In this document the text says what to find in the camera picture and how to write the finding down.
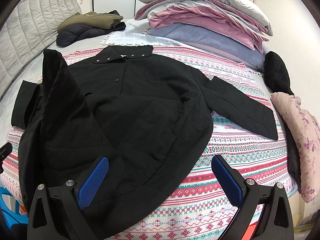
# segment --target black fabric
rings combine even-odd
[[[273,92],[283,92],[294,95],[290,89],[290,78],[287,68],[281,57],[273,51],[269,51],[265,57],[264,82]],[[284,124],[284,130],[287,140],[288,173],[297,182],[300,193],[301,170],[298,149],[286,123]]]
[[[119,15],[116,10],[109,12],[109,14]],[[56,42],[58,46],[66,47],[76,41],[106,35],[114,31],[123,31],[125,28],[125,23],[120,21],[115,21],[111,29],[100,29],[84,24],[71,24],[58,33]]]
[[[84,208],[104,239],[144,219],[185,179],[211,137],[212,110],[278,138],[271,109],[152,51],[108,46],[67,67],[59,52],[44,50],[42,107],[35,106],[42,116],[32,119],[19,147],[27,209],[38,184],[76,179],[105,155],[109,172]]]
[[[264,59],[264,82],[273,92],[294,95],[290,89],[290,78],[281,57],[269,51]]]
[[[17,95],[20,100],[14,103],[11,125],[26,129],[30,118],[33,116],[39,85],[23,80],[21,87],[22,89],[19,90]]]

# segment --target floral fabric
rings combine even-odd
[[[320,190],[320,128],[316,118],[302,109],[301,98],[277,92],[271,101],[288,125],[300,157],[301,196],[306,203]]]

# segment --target blue gripper pad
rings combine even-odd
[[[217,155],[212,158],[211,168],[231,205],[241,207],[244,197],[243,191]]]
[[[109,170],[108,158],[103,157],[78,191],[78,206],[81,210],[89,206]]]

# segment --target patterned bedspread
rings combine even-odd
[[[102,49],[76,51],[65,56],[65,60],[70,65],[92,57]],[[272,108],[244,64],[185,47],[154,47],[153,53],[198,68],[209,79],[218,76]],[[275,119],[279,135],[277,141],[244,130],[213,112],[211,139],[190,174],[160,207],[144,220],[110,239],[217,239],[237,208],[231,206],[211,171],[211,159],[216,154],[221,154],[245,178],[251,177],[259,184],[268,186],[282,182],[288,195],[294,193],[296,184],[287,172],[285,137],[276,115]],[[11,129],[8,141],[13,145],[13,153],[4,161],[3,174],[4,185],[19,200],[18,146],[22,133],[23,130],[17,127]],[[261,207],[258,206],[252,223],[258,220],[260,213]]]

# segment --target metal screw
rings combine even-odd
[[[254,184],[254,180],[253,179],[247,179],[246,181],[247,181],[247,183],[249,185],[253,185]]]
[[[66,185],[68,187],[72,186],[74,184],[74,181],[72,179],[69,179],[67,182],[66,182]]]
[[[284,188],[283,184],[280,183],[280,182],[278,182],[276,185],[277,185],[278,188]]]
[[[42,189],[44,189],[44,184],[40,184],[40,185],[38,186],[38,190],[42,190]]]

